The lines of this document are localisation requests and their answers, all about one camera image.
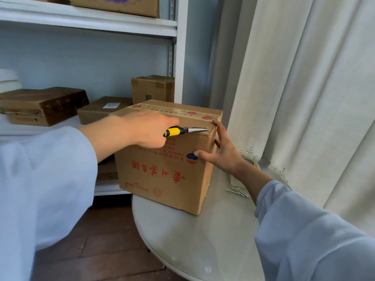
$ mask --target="table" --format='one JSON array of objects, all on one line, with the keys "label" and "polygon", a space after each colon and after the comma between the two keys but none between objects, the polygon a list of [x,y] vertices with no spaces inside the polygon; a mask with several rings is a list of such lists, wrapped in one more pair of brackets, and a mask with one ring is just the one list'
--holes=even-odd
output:
[{"label": "table", "polygon": [[[261,169],[282,181],[267,162]],[[194,281],[264,280],[253,239],[259,226],[250,198],[226,191],[229,176],[214,168],[199,216],[133,195],[138,231],[169,269]]]}]

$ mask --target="wooden floor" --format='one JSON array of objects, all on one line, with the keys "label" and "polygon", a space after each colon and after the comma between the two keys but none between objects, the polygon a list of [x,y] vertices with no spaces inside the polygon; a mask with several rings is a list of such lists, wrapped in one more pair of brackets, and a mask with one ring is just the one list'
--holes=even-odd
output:
[{"label": "wooden floor", "polygon": [[184,281],[147,250],[130,195],[99,196],[72,232],[38,251],[32,281]]}]

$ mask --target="person's left hand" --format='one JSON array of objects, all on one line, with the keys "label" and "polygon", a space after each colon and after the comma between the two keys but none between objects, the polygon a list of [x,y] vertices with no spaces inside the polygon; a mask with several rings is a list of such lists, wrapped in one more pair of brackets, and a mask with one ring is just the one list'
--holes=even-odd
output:
[{"label": "person's left hand", "polygon": [[165,116],[157,111],[135,111],[122,117],[130,125],[133,144],[145,148],[161,148],[165,144],[165,131],[177,126],[180,121],[176,117]]}]

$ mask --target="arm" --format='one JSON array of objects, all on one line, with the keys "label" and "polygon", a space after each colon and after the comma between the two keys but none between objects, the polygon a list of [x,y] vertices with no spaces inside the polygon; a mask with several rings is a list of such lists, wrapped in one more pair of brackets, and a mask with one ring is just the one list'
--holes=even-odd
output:
[{"label": "arm", "polygon": [[97,162],[131,144],[164,145],[177,118],[109,116],[0,145],[0,279],[28,280],[34,251],[64,238],[91,206]]},{"label": "arm", "polygon": [[266,280],[370,280],[375,241],[243,162],[220,122],[220,152],[194,154],[240,180],[256,204],[255,243]]}]

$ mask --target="light blue sleeve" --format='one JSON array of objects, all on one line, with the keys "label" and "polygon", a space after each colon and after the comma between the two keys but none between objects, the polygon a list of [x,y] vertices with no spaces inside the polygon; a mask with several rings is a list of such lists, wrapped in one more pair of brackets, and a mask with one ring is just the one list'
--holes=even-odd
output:
[{"label": "light blue sleeve", "polygon": [[73,127],[0,145],[0,280],[29,280],[35,250],[68,235],[92,204],[96,174]]},{"label": "light blue sleeve", "polygon": [[255,235],[265,280],[371,280],[375,240],[278,181],[257,198]]}]

